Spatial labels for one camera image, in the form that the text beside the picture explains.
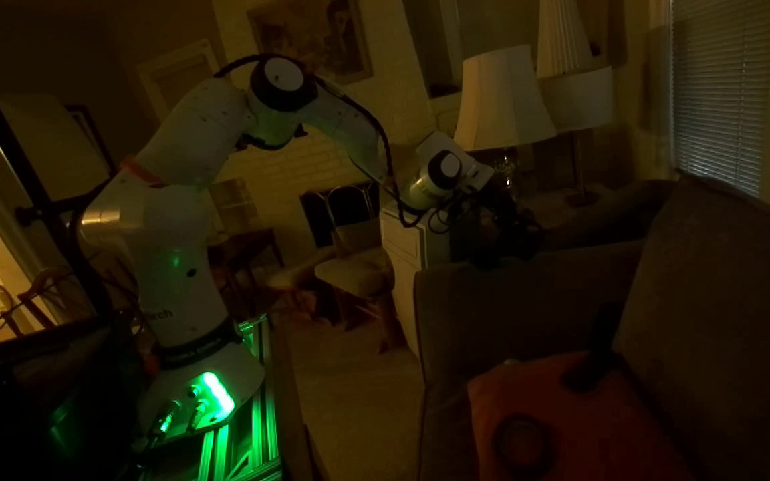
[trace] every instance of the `lampshade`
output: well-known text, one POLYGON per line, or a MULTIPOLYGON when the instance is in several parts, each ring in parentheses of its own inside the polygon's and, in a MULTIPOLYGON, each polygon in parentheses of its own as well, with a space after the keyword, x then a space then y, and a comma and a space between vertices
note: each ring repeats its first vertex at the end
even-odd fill
POLYGON ((530 46, 480 52, 464 62, 464 98, 454 140, 506 148, 553 136, 530 46))
POLYGON ((589 30, 576 0, 541 0, 538 76, 595 67, 589 30))
POLYGON ((613 67, 553 76, 544 82, 544 92, 560 131, 584 131, 616 120, 613 67))

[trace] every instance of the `orange cushion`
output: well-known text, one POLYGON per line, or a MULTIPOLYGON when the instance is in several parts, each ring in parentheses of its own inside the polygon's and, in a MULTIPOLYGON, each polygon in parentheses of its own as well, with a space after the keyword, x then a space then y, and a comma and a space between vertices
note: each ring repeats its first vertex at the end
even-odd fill
POLYGON ((482 481, 508 481, 494 454, 502 420, 526 414, 549 429, 553 481, 685 481, 696 478, 659 420, 620 370, 589 392, 561 385, 587 353, 498 365, 468 385, 482 481))

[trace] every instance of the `window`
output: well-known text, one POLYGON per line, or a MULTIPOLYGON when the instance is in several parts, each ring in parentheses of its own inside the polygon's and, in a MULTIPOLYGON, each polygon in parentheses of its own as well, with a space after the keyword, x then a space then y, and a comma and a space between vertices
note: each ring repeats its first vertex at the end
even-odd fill
POLYGON ((770 0, 675 0, 680 167, 759 194, 770 87, 770 0))

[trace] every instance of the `table lamp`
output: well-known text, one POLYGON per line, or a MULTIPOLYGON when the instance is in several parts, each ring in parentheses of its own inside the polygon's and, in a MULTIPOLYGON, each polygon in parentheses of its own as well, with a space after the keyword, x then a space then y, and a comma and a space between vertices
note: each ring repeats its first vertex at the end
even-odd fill
POLYGON ((576 0, 541 0, 538 76, 556 131, 571 139, 576 191, 568 203, 592 206, 600 194, 587 186, 579 132, 613 123, 616 86, 613 67, 592 56, 576 0))
POLYGON ((466 151, 501 151, 514 199, 517 146, 553 132, 530 46, 488 51, 464 62, 454 140, 466 151))

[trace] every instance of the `gray sofa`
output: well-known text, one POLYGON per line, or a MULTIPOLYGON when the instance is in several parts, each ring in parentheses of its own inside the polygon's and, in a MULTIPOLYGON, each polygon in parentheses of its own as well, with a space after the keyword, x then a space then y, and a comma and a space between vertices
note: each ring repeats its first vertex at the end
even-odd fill
POLYGON ((623 305, 616 349, 698 474, 770 478, 770 209, 687 175, 597 210, 530 261, 421 271, 422 481, 477 478, 470 376, 587 348, 608 305, 623 305))

